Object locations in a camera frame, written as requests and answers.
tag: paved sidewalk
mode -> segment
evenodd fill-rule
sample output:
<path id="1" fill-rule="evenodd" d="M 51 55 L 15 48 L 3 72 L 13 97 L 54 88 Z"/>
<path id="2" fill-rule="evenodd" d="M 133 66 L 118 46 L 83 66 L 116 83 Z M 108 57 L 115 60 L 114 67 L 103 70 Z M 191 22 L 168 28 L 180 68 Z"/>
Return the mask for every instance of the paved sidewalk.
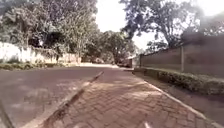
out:
<path id="1" fill-rule="evenodd" d="M 50 127 L 216 128 L 131 72 L 117 69 L 105 71 Z"/>

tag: street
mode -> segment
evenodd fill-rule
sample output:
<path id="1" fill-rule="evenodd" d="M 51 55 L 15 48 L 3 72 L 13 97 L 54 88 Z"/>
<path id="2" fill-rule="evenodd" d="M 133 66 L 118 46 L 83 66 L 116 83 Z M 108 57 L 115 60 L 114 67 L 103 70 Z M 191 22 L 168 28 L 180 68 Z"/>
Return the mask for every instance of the street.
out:
<path id="1" fill-rule="evenodd" d="M 0 99 L 16 127 L 23 126 L 103 68 L 0 71 Z"/>

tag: tree canopy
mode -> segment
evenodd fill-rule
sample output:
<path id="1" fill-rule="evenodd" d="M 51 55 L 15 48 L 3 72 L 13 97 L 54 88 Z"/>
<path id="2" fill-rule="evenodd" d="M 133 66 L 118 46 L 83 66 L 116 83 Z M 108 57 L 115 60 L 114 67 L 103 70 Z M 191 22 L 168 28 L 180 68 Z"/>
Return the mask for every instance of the tree canopy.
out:
<path id="1" fill-rule="evenodd" d="M 125 4 L 127 21 L 123 31 L 128 32 L 129 38 L 136 33 L 153 33 L 155 39 L 148 44 L 152 47 L 165 42 L 168 48 L 173 48 L 183 44 L 182 38 L 189 38 L 188 34 L 218 35 L 224 31 L 223 13 L 206 17 L 194 0 L 121 0 L 120 3 Z"/>

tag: shrub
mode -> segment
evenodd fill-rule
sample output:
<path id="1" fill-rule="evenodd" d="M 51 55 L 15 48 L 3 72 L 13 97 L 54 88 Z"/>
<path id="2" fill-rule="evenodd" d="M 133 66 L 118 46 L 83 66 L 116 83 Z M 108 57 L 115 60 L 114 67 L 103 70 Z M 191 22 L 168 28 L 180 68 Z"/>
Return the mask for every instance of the shrub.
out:
<path id="1" fill-rule="evenodd" d="M 224 80 L 209 76 L 155 68 L 136 68 L 135 72 L 202 94 L 224 94 Z"/>
<path id="2" fill-rule="evenodd" d="M 29 70 L 33 68 L 54 68 L 54 67 L 64 67 L 63 64 L 52 64 L 52 63 L 39 63 L 39 64 L 29 64 L 29 63 L 24 63 L 24 64 L 9 64 L 9 63 L 1 63 L 0 64 L 0 70 Z"/>

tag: fence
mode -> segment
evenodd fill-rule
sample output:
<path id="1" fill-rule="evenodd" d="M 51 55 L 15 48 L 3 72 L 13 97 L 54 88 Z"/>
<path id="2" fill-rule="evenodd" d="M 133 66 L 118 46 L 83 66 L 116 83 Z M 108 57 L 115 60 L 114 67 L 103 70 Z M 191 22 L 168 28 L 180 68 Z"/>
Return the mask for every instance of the fence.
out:
<path id="1" fill-rule="evenodd" d="M 176 49 L 140 56 L 142 67 L 156 67 L 224 78 L 224 37 L 206 38 Z"/>

